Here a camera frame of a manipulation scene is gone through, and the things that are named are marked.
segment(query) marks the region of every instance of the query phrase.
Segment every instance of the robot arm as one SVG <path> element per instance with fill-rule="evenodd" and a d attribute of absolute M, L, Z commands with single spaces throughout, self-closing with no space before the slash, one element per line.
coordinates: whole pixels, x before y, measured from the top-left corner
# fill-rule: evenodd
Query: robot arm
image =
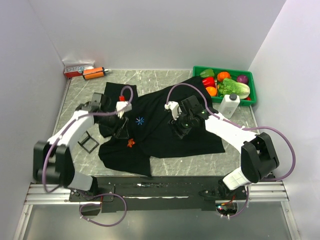
<path fill-rule="evenodd" d="M 221 113 L 211 108 L 219 118 L 207 112 L 195 96 L 169 102 L 165 109 L 172 113 L 169 122 L 173 131 L 182 139 L 192 127 L 203 127 L 234 146 L 241 157 L 241 167 L 219 181 L 219 193 L 228 196 L 238 187 L 257 183 L 279 166 L 279 160 L 270 136 L 243 130 L 227 121 Z"/>
<path fill-rule="evenodd" d="M 34 179 L 41 181 L 49 148 L 58 140 L 50 156 L 51 158 L 55 157 L 55 162 L 49 162 L 46 168 L 47 183 L 58 184 L 69 189 L 88 191 L 93 194 L 97 192 L 98 182 L 95 177 L 75 171 L 71 151 L 80 137 L 94 124 L 101 124 L 107 127 L 110 134 L 116 138 L 128 137 L 128 119 L 123 117 L 123 114 L 130 111 L 132 106 L 127 101 L 117 102 L 117 115 L 90 114 L 101 112 L 101 108 L 107 103 L 108 98 L 105 95 L 94 93 L 91 101 L 77 107 L 71 119 L 59 132 L 47 141 L 38 141 L 36 143 L 33 150 Z"/>

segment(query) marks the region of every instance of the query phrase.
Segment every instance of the white wall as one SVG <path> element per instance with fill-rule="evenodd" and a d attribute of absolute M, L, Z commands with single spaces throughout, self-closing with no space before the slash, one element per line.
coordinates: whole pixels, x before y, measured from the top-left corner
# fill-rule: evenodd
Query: white wall
<path fill-rule="evenodd" d="M 53 131 L 64 66 L 26 0 L 0 7 L 0 239 L 12 239 L 32 177 L 33 147 Z"/>
<path fill-rule="evenodd" d="M 29 0 L 67 66 L 247 70 L 285 0 Z"/>
<path fill-rule="evenodd" d="M 319 0 L 287 0 L 249 68 L 258 124 L 283 131 L 296 152 L 285 187 L 304 240 L 319 239 L 320 233 L 319 9 Z M 280 176 L 290 168 L 291 156 L 281 139 L 273 139 Z"/>

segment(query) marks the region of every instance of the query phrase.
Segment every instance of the green pepper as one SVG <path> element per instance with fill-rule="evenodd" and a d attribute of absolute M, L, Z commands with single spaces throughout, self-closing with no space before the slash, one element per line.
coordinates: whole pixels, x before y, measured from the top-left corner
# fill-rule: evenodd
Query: green pepper
<path fill-rule="evenodd" d="M 208 77 L 215 77 L 215 73 L 212 69 L 206 69 L 200 73 L 200 77 L 204 79 Z"/>

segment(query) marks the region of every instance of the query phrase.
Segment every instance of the bottle cap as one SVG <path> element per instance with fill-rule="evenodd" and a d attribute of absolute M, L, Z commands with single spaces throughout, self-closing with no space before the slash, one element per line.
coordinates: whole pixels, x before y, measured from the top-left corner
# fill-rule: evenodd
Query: bottle cap
<path fill-rule="evenodd" d="M 232 100 L 232 101 L 235 101 L 235 100 L 237 100 L 237 94 L 235 94 L 235 93 L 231 93 L 230 94 L 230 96 L 229 96 L 229 98 L 230 98 L 230 100 Z"/>

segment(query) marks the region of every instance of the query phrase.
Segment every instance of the white bottle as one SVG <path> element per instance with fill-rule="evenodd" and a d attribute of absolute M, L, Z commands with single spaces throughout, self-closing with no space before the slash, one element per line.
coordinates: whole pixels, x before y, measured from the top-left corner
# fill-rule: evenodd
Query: white bottle
<path fill-rule="evenodd" d="M 225 118 L 231 118 L 240 103 L 240 98 L 235 93 L 230 95 L 224 95 L 224 98 L 219 106 L 219 113 L 221 113 Z"/>

